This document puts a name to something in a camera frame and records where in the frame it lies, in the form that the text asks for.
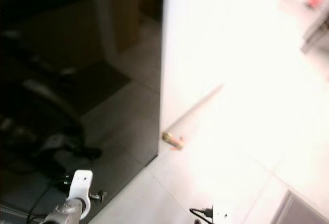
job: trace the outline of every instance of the tiled floor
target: tiled floor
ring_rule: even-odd
[[[329,217],[329,84],[314,64],[324,55],[305,57],[298,18],[262,3],[239,9],[225,86],[170,129],[186,147],[161,142],[92,224],[193,223],[189,208],[212,204],[231,223],[267,224],[287,190]]]

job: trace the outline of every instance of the floor tile grout line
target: floor tile grout line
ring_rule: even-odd
[[[243,154],[245,154],[245,156],[249,157],[249,159],[251,159],[252,161],[254,161],[256,164],[258,164],[262,169],[264,169],[265,171],[267,171],[271,176],[275,177],[276,180],[280,181],[281,183],[283,183],[288,190],[293,190],[294,192],[297,192],[300,196],[303,196],[303,198],[307,199],[307,201],[311,202],[314,206],[316,206],[316,209],[320,209],[322,212],[327,213],[329,216],[329,212],[326,211],[325,209],[323,209],[322,207],[320,207],[318,204],[316,204],[314,201],[312,201],[311,199],[309,199],[307,196],[305,196],[305,194],[301,193],[299,190],[297,190],[295,187],[293,187],[292,185],[290,185],[289,183],[287,183],[285,180],[283,180],[280,176],[278,176],[275,173],[275,169],[277,168],[279,162],[277,163],[277,165],[274,167],[273,170],[268,169],[266,166],[264,166],[263,164],[261,164],[260,162],[258,162],[256,159],[254,159],[251,155],[249,155],[247,152],[245,152],[243,149],[237,147],[236,145],[233,145],[234,147],[236,147],[238,150],[240,150]]]
[[[163,157],[166,155],[166,154],[168,154],[168,152],[169,152],[170,150],[168,149],[168,148],[165,148],[165,150],[163,150],[162,151],[162,153],[161,154],[159,154],[159,151],[158,151],[158,155],[157,155],[157,157],[155,157],[148,165],[146,165],[144,168],[146,169],[146,170],[148,170],[150,173],[151,173],[151,171],[150,171],[150,167],[155,167],[160,161],[162,161],[162,159],[163,159]]]
[[[183,206],[176,200],[176,198],[161,184],[161,182],[150,172],[152,177],[156,180],[156,182],[169,194],[169,196],[180,206],[180,208],[193,220],[193,218],[190,216],[189,212],[185,211]]]
[[[247,158],[249,158],[250,160],[252,160],[254,163],[256,163],[258,166],[260,166],[263,170],[265,170],[269,174],[271,174],[271,175],[274,175],[275,174],[273,170],[271,170],[268,167],[266,167],[265,165],[263,165],[261,162],[259,162],[258,160],[256,160],[253,156],[251,156],[249,153],[247,153],[244,149],[240,148],[238,145],[233,144],[231,146],[232,146],[233,149],[236,149],[236,150],[240,151],[244,156],[246,156]]]
[[[258,200],[260,199],[260,197],[262,196],[262,194],[265,192],[265,190],[267,189],[267,187],[269,186],[269,183],[271,181],[272,178],[272,174],[270,174],[266,180],[266,182],[264,183],[264,185],[262,186],[260,192],[257,194],[256,199],[254,200],[254,202],[252,203],[251,207],[249,208],[247,214],[245,215],[245,217],[243,218],[241,224],[244,224],[245,221],[247,220],[249,214],[251,213],[251,211],[253,210],[253,208],[255,207],[256,203],[258,202]]]

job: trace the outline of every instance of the white floor tile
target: white floor tile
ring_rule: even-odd
[[[318,132],[301,140],[280,162],[276,174],[329,214],[329,137],[321,128]]]
[[[287,186],[280,179],[272,176],[245,219],[244,224],[271,224],[287,191]]]
[[[183,151],[166,153],[148,170],[185,211],[216,202],[232,206],[233,223],[242,222],[269,177],[242,153],[204,132],[198,132]]]
[[[185,223],[193,220],[146,170],[136,176],[90,224]]]

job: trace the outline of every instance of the white door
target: white door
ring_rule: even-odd
[[[230,0],[164,0],[161,131],[223,81],[221,57]]]

